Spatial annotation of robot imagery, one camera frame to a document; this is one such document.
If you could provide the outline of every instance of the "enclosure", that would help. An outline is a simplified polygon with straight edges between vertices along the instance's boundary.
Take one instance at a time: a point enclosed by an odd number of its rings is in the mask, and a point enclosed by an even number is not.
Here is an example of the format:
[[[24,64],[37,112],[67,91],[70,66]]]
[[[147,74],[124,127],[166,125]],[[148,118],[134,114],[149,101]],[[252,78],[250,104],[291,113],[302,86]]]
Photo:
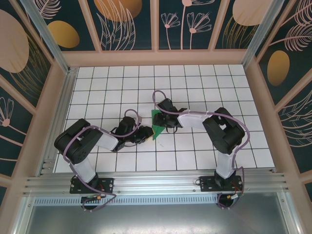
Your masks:
[[[312,232],[311,19],[311,0],[2,0],[1,233]],[[152,126],[155,90],[177,109],[224,107],[249,129],[237,207],[196,184],[218,163],[196,128],[94,147],[91,166],[117,197],[90,214],[70,194],[57,136],[81,118],[111,131],[128,109]]]

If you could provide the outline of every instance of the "green triangular block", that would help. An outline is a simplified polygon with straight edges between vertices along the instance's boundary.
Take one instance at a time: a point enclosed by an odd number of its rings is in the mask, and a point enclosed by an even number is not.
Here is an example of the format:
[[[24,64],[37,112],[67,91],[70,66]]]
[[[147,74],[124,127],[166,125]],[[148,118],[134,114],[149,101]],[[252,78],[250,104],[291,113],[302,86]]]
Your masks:
[[[154,115],[156,115],[157,113],[161,113],[161,111],[160,110],[152,110],[152,120],[154,118]],[[161,134],[162,131],[164,131],[165,127],[160,127],[160,126],[152,124],[152,129],[154,131],[153,140],[155,140],[156,137],[159,136],[159,134]]]

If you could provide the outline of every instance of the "flower illustration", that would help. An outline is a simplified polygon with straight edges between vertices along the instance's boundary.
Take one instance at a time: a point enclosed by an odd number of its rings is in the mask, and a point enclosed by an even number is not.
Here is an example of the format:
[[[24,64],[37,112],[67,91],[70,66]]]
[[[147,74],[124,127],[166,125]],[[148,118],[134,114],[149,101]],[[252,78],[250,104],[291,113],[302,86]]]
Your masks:
[[[206,5],[206,4],[213,3],[214,1],[215,0],[203,0],[203,1],[199,1],[199,0],[182,0],[182,4],[184,6]]]
[[[5,99],[0,97],[0,126],[7,127],[10,125],[13,107],[14,102],[11,99],[5,103]]]
[[[194,12],[187,14],[187,24],[190,28],[191,39],[190,39],[190,50],[192,49],[192,36],[194,33],[202,33],[211,30],[209,13],[202,14],[198,13],[194,19]]]
[[[168,16],[166,13],[161,14],[161,20],[165,25],[166,33],[167,33],[167,42],[169,46],[169,50],[171,50],[170,43],[169,43],[169,36],[168,36],[168,28],[173,28],[180,26],[180,21],[178,21],[178,17],[176,16],[176,13],[172,14],[169,13]]]

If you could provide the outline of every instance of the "black mounting plate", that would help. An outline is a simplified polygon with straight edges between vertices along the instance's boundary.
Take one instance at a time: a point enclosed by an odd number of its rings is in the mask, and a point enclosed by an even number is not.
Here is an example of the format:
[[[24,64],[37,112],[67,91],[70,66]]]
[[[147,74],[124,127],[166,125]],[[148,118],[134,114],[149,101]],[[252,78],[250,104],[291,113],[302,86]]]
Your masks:
[[[232,178],[232,183],[234,183],[240,190],[243,189],[242,178],[239,175],[235,175]],[[235,191],[235,187],[232,183],[229,183],[224,189],[221,189],[215,183],[215,176],[201,176],[199,178],[199,185],[201,192],[221,192],[221,191]]]
[[[70,185],[70,194],[96,194],[95,191],[88,189],[81,183],[81,181],[74,177],[71,179],[71,185]],[[112,193],[114,187],[114,179],[113,178],[99,178],[98,184],[96,189],[106,192],[106,193]]]

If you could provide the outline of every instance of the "white grid floor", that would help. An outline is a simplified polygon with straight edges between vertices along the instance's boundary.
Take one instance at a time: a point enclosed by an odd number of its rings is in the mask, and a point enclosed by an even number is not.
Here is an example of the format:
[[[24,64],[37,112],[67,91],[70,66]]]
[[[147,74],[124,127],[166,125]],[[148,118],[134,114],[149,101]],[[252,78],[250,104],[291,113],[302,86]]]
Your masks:
[[[85,118],[110,131],[127,109],[138,110],[143,125],[151,126],[155,89],[172,99],[177,109],[213,112],[225,107],[251,131],[236,166],[274,167],[242,65],[81,67],[65,128]],[[157,93],[156,101],[162,100]],[[179,129],[117,153],[95,147],[89,159],[97,172],[202,170],[216,168],[217,151],[204,131]],[[56,173],[70,172],[61,156],[56,165]]]

